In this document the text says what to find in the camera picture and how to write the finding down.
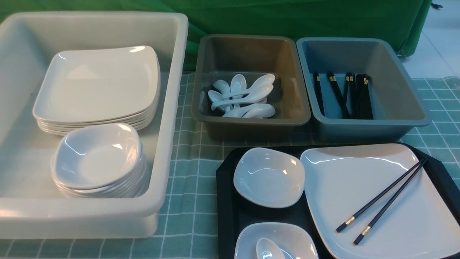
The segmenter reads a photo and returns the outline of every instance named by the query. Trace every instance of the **ceramic spoon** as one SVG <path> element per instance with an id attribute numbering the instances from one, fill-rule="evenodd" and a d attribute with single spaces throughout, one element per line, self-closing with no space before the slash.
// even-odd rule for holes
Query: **ceramic spoon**
<path id="1" fill-rule="evenodd" d="M 269 118 L 275 115 L 275 108 L 269 104 L 260 104 L 249 110 L 243 118 Z"/>
<path id="2" fill-rule="evenodd" d="M 264 85 L 267 85 L 267 84 L 273 84 L 273 82 L 275 81 L 275 75 L 273 74 L 268 74 L 268 75 L 264 75 L 264 76 L 261 76 L 259 77 L 251 87 L 249 87 L 248 89 L 244 90 L 244 91 L 241 91 L 239 93 L 232 93 L 230 92 L 229 94 L 224 94 L 222 95 L 222 98 L 225 100 L 225 99 L 228 99 L 230 97 L 233 97 L 235 95 L 245 95 L 245 94 L 249 94 L 250 92 L 254 91 L 255 89 L 261 87 L 261 86 L 264 86 Z"/>
<path id="3" fill-rule="evenodd" d="M 256 244 L 257 259 L 285 259 L 281 249 L 270 239 L 261 238 Z"/>
<path id="4" fill-rule="evenodd" d="M 219 92 L 216 92 L 214 90 L 209 90 L 207 92 L 207 95 L 209 96 L 209 99 L 211 99 L 211 102 L 213 103 L 212 105 L 214 105 L 214 103 L 219 103 L 222 100 L 222 95 Z M 231 110 L 231 106 L 230 105 L 226 105 L 226 106 L 223 106 L 223 107 L 219 106 L 218 109 L 221 112 L 229 112 Z"/>
<path id="5" fill-rule="evenodd" d="M 238 83 L 238 82 L 232 82 L 232 84 L 230 85 L 230 92 L 231 93 L 237 93 L 237 92 L 241 92 L 242 89 L 241 89 L 241 84 Z M 241 97 L 243 97 L 242 95 L 237 95 L 237 96 L 233 96 L 233 99 L 240 99 Z M 233 105 L 234 108 L 240 108 L 240 104 L 234 104 Z"/>
<path id="6" fill-rule="evenodd" d="M 221 94 L 229 94 L 230 93 L 230 86 L 224 80 L 217 80 L 213 86 L 219 90 Z"/>
<path id="7" fill-rule="evenodd" d="M 246 88 L 247 88 L 246 79 L 244 78 L 243 75 L 237 74 L 236 76 L 232 78 L 230 82 L 230 92 L 231 93 L 238 93 L 238 92 L 246 90 Z M 236 96 L 233 96 L 233 99 L 240 99 L 242 97 L 243 95 L 236 95 Z"/>
<path id="8" fill-rule="evenodd" d="M 220 102 L 215 102 L 211 105 L 211 110 L 215 110 L 217 107 L 222 106 L 222 105 L 229 105 L 229 104 L 242 104 L 242 103 L 256 103 L 261 101 L 263 98 L 267 97 L 270 92 L 273 90 L 273 85 L 264 85 L 262 87 L 257 88 L 250 94 L 248 94 L 246 97 L 241 98 L 241 99 L 235 99 L 235 100 L 224 100 Z"/>
<path id="9" fill-rule="evenodd" d="M 243 115 L 251 110 L 252 108 L 256 107 L 257 105 L 267 103 L 267 98 L 263 98 L 260 102 L 258 103 L 253 103 L 251 105 L 245 106 L 245 107 L 240 107 L 240 108 L 235 108 L 229 112 L 226 112 L 222 117 L 226 118 L 241 118 Z"/>

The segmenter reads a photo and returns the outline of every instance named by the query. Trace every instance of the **green backdrop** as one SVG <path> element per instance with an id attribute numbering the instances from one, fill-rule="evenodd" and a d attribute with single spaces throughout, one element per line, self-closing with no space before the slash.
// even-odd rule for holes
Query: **green backdrop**
<path id="1" fill-rule="evenodd" d="M 200 38 L 210 33 L 370 37 L 412 55 L 431 0 L 0 0 L 15 12 L 104 10 L 179 12 L 189 18 L 184 70 L 193 70 Z"/>

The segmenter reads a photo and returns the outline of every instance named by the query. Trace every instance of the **stack of bowls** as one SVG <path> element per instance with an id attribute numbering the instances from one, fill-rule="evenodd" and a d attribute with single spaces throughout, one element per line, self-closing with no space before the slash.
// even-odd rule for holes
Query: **stack of bowls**
<path id="1" fill-rule="evenodd" d="M 150 181 L 139 135 L 128 124 L 70 132 L 62 138 L 51 168 L 57 188 L 68 198 L 137 197 Z"/>

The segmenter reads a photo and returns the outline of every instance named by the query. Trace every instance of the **floor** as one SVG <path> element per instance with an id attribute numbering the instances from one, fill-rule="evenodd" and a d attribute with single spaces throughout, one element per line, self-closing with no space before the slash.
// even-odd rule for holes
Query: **floor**
<path id="1" fill-rule="evenodd" d="M 434 0 L 415 54 L 403 61 L 411 78 L 460 77 L 460 0 Z"/>

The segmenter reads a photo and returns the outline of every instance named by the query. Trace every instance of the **black tray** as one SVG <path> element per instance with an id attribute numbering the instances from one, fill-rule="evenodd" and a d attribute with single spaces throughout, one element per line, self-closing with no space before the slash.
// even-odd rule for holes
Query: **black tray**
<path id="1" fill-rule="evenodd" d="M 460 191 L 443 164 L 412 146 L 403 145 L 409 147 L 419 159 L 427 159 L 424 169 L 441 195 L 441 198 L 460 225 Z M 336 146 L 337 145 L 267 148 L 300 158 L 300 155 L 306 149 Z M 297 225 L 310 234 L 315 243 L 319 258 L 334 258 L 328 252 L 318 234 L 308 208 L 305 193 L 296 204 L 283 209 L 270 209 L 258 206 L 239 195 L 233 185 L 233 175 L 238 161 L 249 149 L 250 147 L 244 147 L 233 150 L 216 172 L 219 259 L 234 258 L 236 240 L 241 231 L 245 227 L 259 222 L 284 222 Z M 448 258 L 460 258 L 460 253 Z"/>

